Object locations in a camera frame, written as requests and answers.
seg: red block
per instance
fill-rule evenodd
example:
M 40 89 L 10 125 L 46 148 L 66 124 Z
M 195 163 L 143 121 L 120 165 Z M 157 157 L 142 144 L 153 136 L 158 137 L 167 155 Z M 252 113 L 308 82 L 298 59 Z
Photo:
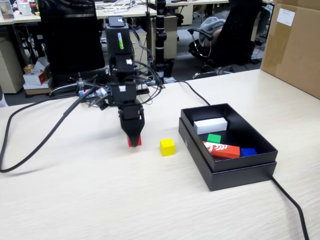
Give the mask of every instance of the red block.
M 129 148 L 131 148 L 132 145 L 131 145 L 131 142 L 130 142 L 130 140 L 129 140 L 129 137 L 127 136 L 126 139 L 128 139 Z M 139 136 L 138 146 L 141 146 L 141 136 Z
M 206 149 L 212 156 L 236 159 L 240 157 L 240 147 L 204 141 Z

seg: open box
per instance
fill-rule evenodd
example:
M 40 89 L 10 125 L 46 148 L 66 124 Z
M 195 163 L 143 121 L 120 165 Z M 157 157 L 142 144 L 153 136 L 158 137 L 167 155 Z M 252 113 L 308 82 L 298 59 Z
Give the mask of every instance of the open box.
M 193 125 L 216 118 L 228 122 L 226 131 L 213 133 L 221 135 L 221 144 L 254 148 L 257 155 L 214 159 L 203 144 L 208 133 L 198 135 Z M 226 103 L 182 109 L 179 133 L 211 191 L 267 181 L 275 171 L 278 151 Z

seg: robotic arm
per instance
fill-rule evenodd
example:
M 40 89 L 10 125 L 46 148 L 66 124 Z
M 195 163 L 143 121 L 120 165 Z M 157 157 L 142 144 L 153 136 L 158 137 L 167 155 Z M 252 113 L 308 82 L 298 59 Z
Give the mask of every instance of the robotic arm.
M 96 104 L 101 110 L 108 106 L 117 106 L 121 128 L 127 134 L 131 145 L 136 147 L 145 125 L 145 117 L 142 104 L 137 100 L 135 76 L 139 75 L 139 70 L 134 64 L 129 27 L 122 16 L 111 16 L 107 19 L 106 39 L 109 74 L 113 78 L 110 84 L 111 92 L 104 92 L 102 97 L 90 105 Z

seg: yellow cube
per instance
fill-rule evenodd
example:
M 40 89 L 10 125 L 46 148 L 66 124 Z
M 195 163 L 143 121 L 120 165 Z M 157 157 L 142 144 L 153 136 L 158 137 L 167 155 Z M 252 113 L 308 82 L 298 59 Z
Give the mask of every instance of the yellow cube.
M 160 151 L 163 157 L 175 154 L 175 143 L 171 138 L 163 139 L 160 141 Z

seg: red block with white text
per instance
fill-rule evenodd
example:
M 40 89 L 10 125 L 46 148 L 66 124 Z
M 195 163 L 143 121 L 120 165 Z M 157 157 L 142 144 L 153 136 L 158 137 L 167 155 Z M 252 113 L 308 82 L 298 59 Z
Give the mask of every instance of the red block with white text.
M 240 157 L 240 147 L 204 141 L 206 149 L 212 156 L 236 159 Z

